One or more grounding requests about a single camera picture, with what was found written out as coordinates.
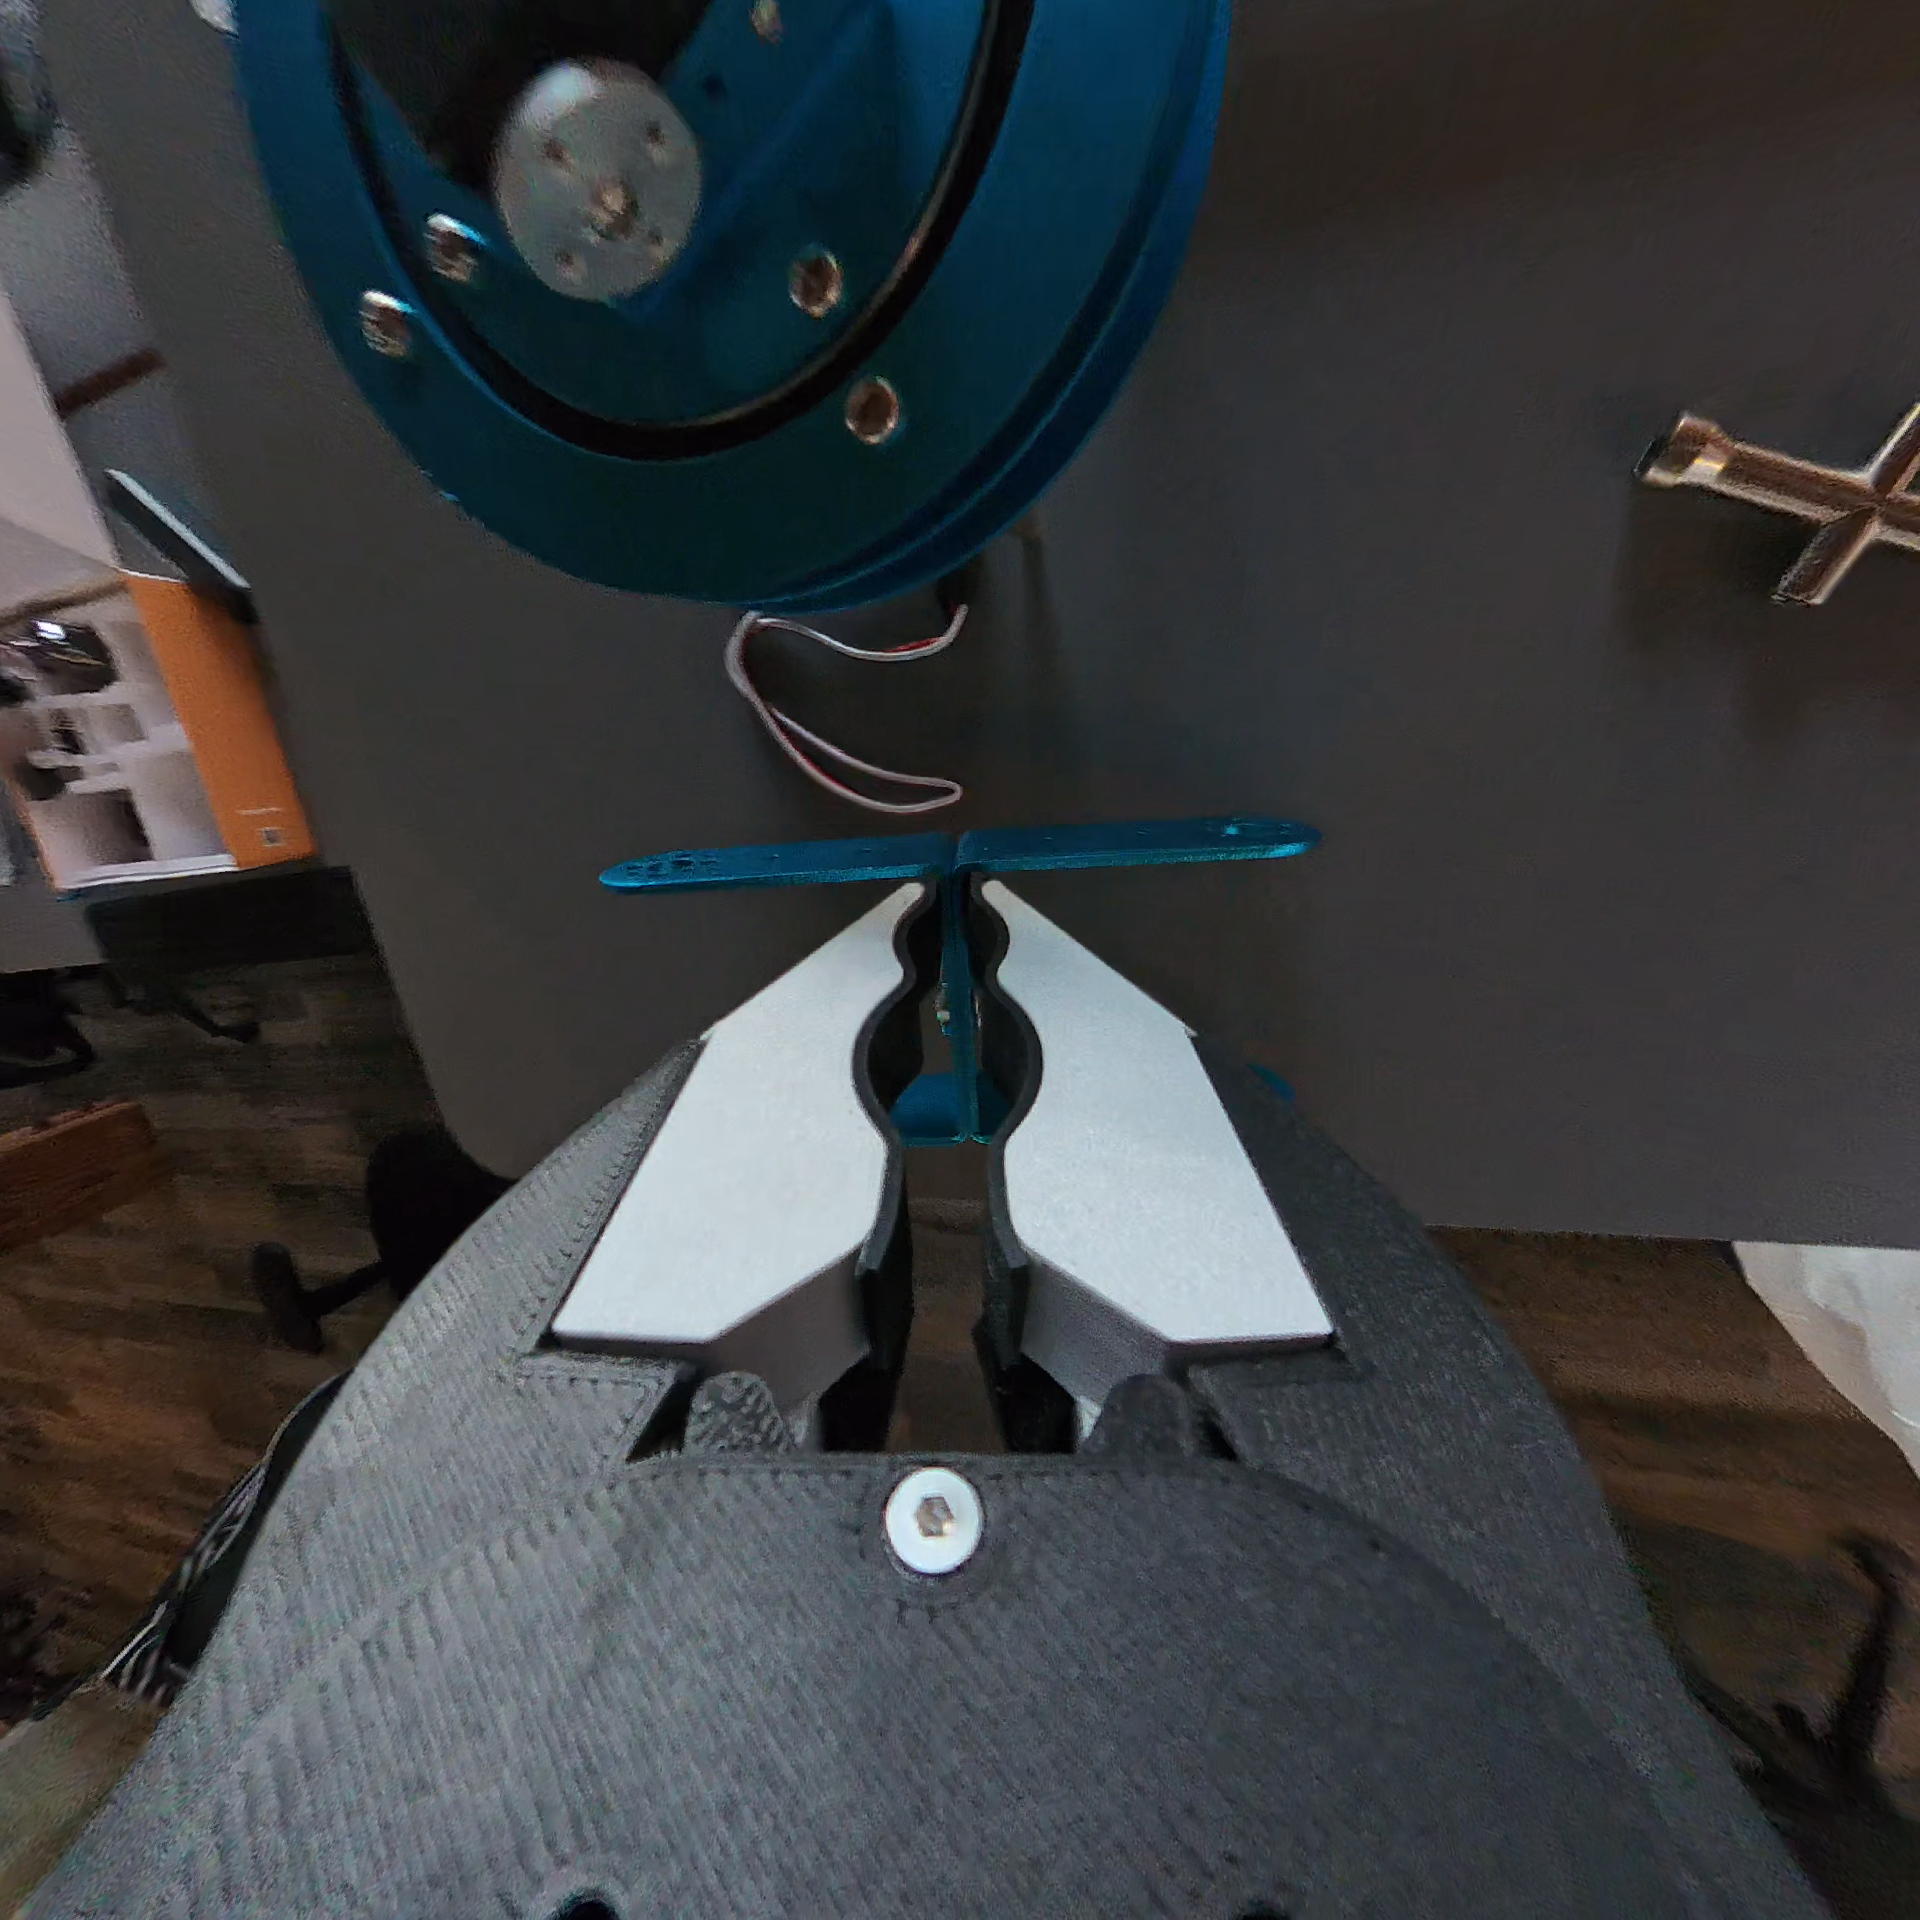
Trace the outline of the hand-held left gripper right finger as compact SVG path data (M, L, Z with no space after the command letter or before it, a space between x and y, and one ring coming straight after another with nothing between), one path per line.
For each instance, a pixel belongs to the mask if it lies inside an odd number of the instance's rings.
M1117 1384L1324 1359L1338 1322L1195 1032L1005 880L971 884L987 1298L1003 1421L1095 1421Z

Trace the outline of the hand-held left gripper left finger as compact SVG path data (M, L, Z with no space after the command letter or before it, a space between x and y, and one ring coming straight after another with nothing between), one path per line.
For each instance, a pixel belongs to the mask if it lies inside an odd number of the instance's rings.
M548 1322L564 1352L760 1377L781 1414L888 1382L912 1322L906 1149L928 884L912 880L703 1037Z

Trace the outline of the blue metal bracket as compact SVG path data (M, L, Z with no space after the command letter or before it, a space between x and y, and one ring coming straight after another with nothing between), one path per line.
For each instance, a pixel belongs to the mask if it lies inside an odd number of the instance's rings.
M916 957L920 996L931 999L948 1069L916 1069L881 1103L906 1144L987 1143L1018 1095L980 1061L986 950L971 929L977 880L1031 872L1103 872L1301 856L1324 833L1265 813L1218 818L991 828L961 833L903 831L825 841L687 847L604 871L615 893L707 893L796 884L906 882L928 887L939 943Z

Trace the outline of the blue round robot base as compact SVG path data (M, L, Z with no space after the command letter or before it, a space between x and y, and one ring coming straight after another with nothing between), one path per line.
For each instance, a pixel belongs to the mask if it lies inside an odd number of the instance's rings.
M829 610L973 556L1114 404L1233 5L232 20L307 297L435 492L595 585Z

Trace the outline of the dark grey desk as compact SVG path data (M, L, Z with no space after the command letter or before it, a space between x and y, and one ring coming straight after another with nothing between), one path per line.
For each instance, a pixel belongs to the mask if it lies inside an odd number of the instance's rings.
M447 1121L525 1170L858 910L634 898L860 828L727 612L437 497L297 290L221 36L50 5L309 807ZM780 649L961 824L1273 812L1031 898L1449 1228L1916 1242L1916 557L1637 479L1680 413L1860 465L1916 404L1916 5L1237 5L1184 276L916 664Z

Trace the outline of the black office chair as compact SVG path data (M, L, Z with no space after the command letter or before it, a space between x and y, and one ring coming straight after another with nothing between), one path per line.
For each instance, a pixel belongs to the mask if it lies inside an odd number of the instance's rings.
M320 1352L324 1320L333 1312L379 1289L403 1302L511 1189L511 1178L483 1168L441 1127L415 1127L379 1140L367 1170L372 1262L309 1286L285 1245L257 1242L247 1277L268 1329L296 1352Z

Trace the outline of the orange white cardboard box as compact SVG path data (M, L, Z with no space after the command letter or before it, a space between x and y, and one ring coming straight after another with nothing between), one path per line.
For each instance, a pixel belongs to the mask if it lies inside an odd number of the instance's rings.
M5 861L58 895L313 856L257 628L5 521Z

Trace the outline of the person's white shirt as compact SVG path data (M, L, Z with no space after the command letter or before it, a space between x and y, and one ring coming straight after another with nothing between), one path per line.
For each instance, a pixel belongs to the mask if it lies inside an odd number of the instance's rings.
M1735 1240L1745 1282L1917 1471L1917 1252Z

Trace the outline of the small black box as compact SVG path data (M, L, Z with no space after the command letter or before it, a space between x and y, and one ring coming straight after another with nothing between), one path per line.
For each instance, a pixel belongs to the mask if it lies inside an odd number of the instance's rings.
M106 502L147 545L169 559L184 583L245 628L258 626L249 580L181 514L120 469L104 470Z

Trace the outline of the metal cross wrench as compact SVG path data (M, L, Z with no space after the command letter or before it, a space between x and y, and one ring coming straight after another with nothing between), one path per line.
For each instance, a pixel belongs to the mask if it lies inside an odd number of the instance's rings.
M1797 456L1680 413L1645 446L1635 477L1648 489L1699 492L1808 528L1772 590L1776 606L1821 607L1867 556L1917 552L1917 406L1860 465Z

